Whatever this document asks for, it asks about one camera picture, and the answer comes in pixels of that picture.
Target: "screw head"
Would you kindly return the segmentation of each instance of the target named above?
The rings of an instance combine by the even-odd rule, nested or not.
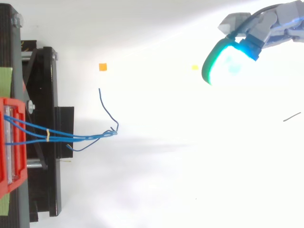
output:
[[[16,28],[22,28],[24,24],[23,16],[19,13],[13,15],[12,25]]]
[[[57,52],[54,52],[52,57],[53,57],[53,60],[58,61],[58,53]]]
[[[33,114],[33,111],[36,109],[36,106],[33,104],[31,100],[28,101],[28,113]]]

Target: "blue wire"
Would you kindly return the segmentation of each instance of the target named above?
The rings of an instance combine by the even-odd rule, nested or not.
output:
[[[119,123],[112,117],[112,115],[109,113],[109,111],[108,111],[108,110],[106,109],[106,107],[104,106],[104,102],[103,102],[103,100],[102,100],[102,98],[101,98],[101,90],[100,90],[100,89],[99,89],[99,99],[100,99],[101,105],[103,106],[103,108],[104,108],[104,110],[106,111],[106,113],[108,113],[108,115],[111,117],[111,119],[117,124],[116,131],[111,127],[112,131],[108,130],[108,131],[105,131],[104,133],[106,133],[106,132],[116,132],[116,134],[117,134],[118,128],[119,128]],[[88,148],[89,146],[92,146],[92,145],[93,145],[94,143],[96,143],[98,140],[100,140],[100,138],[97,139],[97,140],[95,140],[94,142],[92,142],[91,144],[89,144],[88,146],[84,147],[84,148],[81,149],[81,150],[74,150],[69,144],[66,145],[66,147],[69,148],[69,149],[72,150],[72,151],[80,152],[80,151],[85,150],[85,149]]]
[[[14,125],[18,129],[22,130],[23,132],[25,132],[27,134],[30,134],[30,135],[33,135],[35,137],[43,138],[43,139],[40,139],[40,140],[32,140],[32,141],[26,141],[26,142],[6,143],[6,145],[23,145],[23,144],[41,143],[41,142],[42,143],[44,143],[44,142],[76,143],[76,142],[82,142],[82,141],[87,141],[87,140],[95,140],[93,143],[89,144],[88,146],[86,146],[85,148],[83,148],[81,150],[74,150],[70,145],[66,145],[67,148],[69,148],[70,150],[79,152],[79,151],[82,151],[82,150],[88,148],[89,146],[93,145],[94,143],[96,143],[101,138],[111,137],[113,135],[117,135],[117,131],[118,131],[118,128],[119,128],[119,123],[111,116],[111,114],[108,112],[108,110],[104,106],[104,103],[103,103],[102,98],[101,98],[101,90],[100,89],[99,89],[99,98],[100,98],[100,102],[101,102],[104,110],[108,113],[108,115],[111,117],[111,119],[115,123],[117,123],[116,131],[111,127],[112,130],[107,130],[102,134],[96,134],[96,135],[90,135],[90,136],[73,135],[73,134],[63,133],[63,132],[55,131],[55,130],[48,129],[48,128],[45,128],[45,127],[41,127],[41,126],[38,126],[38,125],[35,125],[35,124],[32,124],[32,123],[28,123],[28,122],[16,119],[16,118],[11,117],[11,116],[4,115],[4,119],[6,121],[8,121],[10,124]],[[19,126],[18,124],[14,123],[13,121],[16,121],[16,122],[19,122],[19,123],[22,123],[22,124],[25,124],[25,125],[28,125],[28,126],[32,126],[32,127],[35,127],[35,128],[41,129],[41,130],[45,130],[45,131],[49,130],[49,132],[69,136],[70,138],[50,136],[49,140],[47,141],[46,140],[47,136],[27,131],[24,128],[22,128],[21,126]]]
[[[30,132],[30,131],[27,131],[25,130],[24,128],[22,128],[21,126],[19,126],[18,124],[14,123],[13,121],[10,121],[8,118],[4,118],[6,121],[8,121],[10,124],[14,125],[15,127],[17,127],[18,129],[20,129],[21,131],[29,134],[29,135],[32,135],[32,136],[35,136],[35,137],[38,137],[38,138],[43,138],[43,139],[46,139],[47,136],[46,135],[40,135],[40,134],[35,134],[33,132]],[[114,135],[114,133],[111,133],[109,135],[105,134],[106,132],[104,132],[101,136],[102,137],[109,137],[109,136],[112,136]],[[92,138],[83,138],[83,140],[93,140],[95,139],[96,137],[92,137]],[[50,139],[62,139],[62,140],[65,140],[65,139],[75,139],[75,138],[66,138],[66,137],[57,137],[57,136],[50,136]]]

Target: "green tape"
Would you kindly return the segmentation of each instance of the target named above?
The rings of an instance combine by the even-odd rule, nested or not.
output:
[[[10,97],[10,85],[13,68],[0,67],[0,97]],[[0,216],[8,216],[10,208],[10,195],[6,194],[0,199]]]
[[[10,84],[13,68],[0,67],[0,97],[10,97]]]
[[[10,208],[10,195],[6,194],[0,199],[0,216],[8,216]]]

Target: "wire tie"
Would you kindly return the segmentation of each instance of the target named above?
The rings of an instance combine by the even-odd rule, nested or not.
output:
[[[49,129],[47,129],[47,142],[49,142],[49,136],[50,136]]]

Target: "teal light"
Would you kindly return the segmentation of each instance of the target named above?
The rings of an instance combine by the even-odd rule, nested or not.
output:
[[[209,72],[211,85],[235,85],[245,80],[255,61],[233,46],[225,47],[213,62]]]
[[[221,39],[204,62],[203,79],[210,85],[242,83],[248,80],[247,76],[254,67],[255,61],[249,56],[251,56],[250,50],[236,41],[229,38]]]

